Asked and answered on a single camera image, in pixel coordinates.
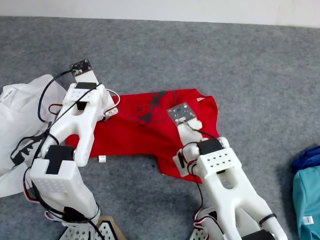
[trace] white plastic part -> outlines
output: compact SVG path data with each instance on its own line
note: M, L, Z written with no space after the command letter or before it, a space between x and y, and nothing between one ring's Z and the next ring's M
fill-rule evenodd
M203 229L194 229L189 240L206 240L207 236L208 234Z
M68 227L59 238L59 240L88 240L89 232L89 228L81 230L74 227Z
M93 71L81 74L76 79L84 82L93 81L95 77ZM59 112L57 118L62 116L67 109L78 100L88 89L77 89L76 83L72 83L63 99L63 106ZM104 109L112 108L115 105L110 93L106 90L104 85L99 85L96 89L90 91L84 98L83 102L87 102L84 110L78 110L77 105L74 105L69 111L67 111L53 126L50 128L50 133L55 136L59 143L63 142L68 136L72 134L79 135L79 142L74 154L74 161L79 167L84 167L89 159L90 151L94 143L94 129L97 121L100 121L104 115ZM51 145L55 145L56 142L48 137L42 148L41 156L44 158L47 149Z
M99 163L106 163L107 162L107 156L106 155L99 155L98 156L98 160L99 160Z
M96 77L93 70L82 73L82 74L76 76L74 79L76 80L77 83L84 82L84 83L98 84L97 77Z
M217 172L225 170L232 188L225 188ZM236 226L237 208L246 211L257 223L272 214L266 201L261 198L242 170L241 163L232 148L225 148L197 159L196 172L200 175L213 206L218 222L228 240L241 240ZM262 227L273 233L277 240L287 240L287 236L275 217L266 220Z
M105 240L117 240L117 236L115 236L112 225L109 221L103 221L99 227L99 231L102 236L104 236ZM97 232L95 233L95 240L102 240Z
M193 118L187 121L188 125L194 129L201 129L202 123L197 118ZM192 130L186 123L181 123L177 126L180 140L183 145L186 145L190 142L199 142L203 138L202 134Z
M100 212L92 192L84 184L77 164L63 160L58 174L46 174L48 159L37 158L31 167L30 178L43 200L52 208L63 212L64 207L72 207L95 224Z

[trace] teal cloth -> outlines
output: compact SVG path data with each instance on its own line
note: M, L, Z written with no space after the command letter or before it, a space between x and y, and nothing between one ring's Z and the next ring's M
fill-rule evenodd
M293 179L293 204L301 240L320 240L320 166L299 170ZM311 216L314 224L305 224Z

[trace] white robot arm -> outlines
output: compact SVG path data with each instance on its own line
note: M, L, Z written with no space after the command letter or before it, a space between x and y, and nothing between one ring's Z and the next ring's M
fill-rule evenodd
M225 137L201 135L202 124L186 104L168 110L184 147L173 157L181 176L201 178L212 206L197 212L192 239L201 231L211 240L287 240L266 201L248 180Z
M101 239L103 235L95 228L99 205L83 183L78 167L88 162L96 123L118 113L120 98L114 103L87 59L72 64L70 71L77 83L70 85L56 120L48 127L29 178L36 200L46 209L45 216L68 227L60 239ZM76 149L60 145L72 134L79 135Z

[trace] white tag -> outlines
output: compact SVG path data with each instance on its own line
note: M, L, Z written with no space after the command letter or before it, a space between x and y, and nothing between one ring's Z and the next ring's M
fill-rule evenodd
M314 219L312 216L304 216L302 218L304 225L314 224Z

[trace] black plastic part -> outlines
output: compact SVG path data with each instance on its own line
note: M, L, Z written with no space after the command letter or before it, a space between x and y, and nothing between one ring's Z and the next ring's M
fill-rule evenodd
M95 88L95 86L97 86L97 84L95 82L78 82L75 86L75 89L93 89Z
M86 106L87 106L87 102L86 101L78 101L76 103L76 107L77 107L78 110L85 110Z
M63 160L74 160L74 150L75 148L73 146L51 145L44 157L45 159L49 159L46 174L57 175Z
M200 141L197 144L200 155L206 155L223 149L221 143L216 138Z
M84 222L88 220L81 212L69 206L65 206L63 212L62 219L66 222Z
M178 159L179 159L181 168L184 169L186 167L186 165L185 165L185 157L182 155L181 152L178 153Z
M74 77L84 74L92 70L91 64L88 59L76 62L70 65L70 70Z
M218 220L218 214L217 214L217 212L216 211L212 211L212 212L209 212L209 215L211 216L211 217L213 217L215 220Z
M264 229L242 237L242 240L275 240L272 234Z

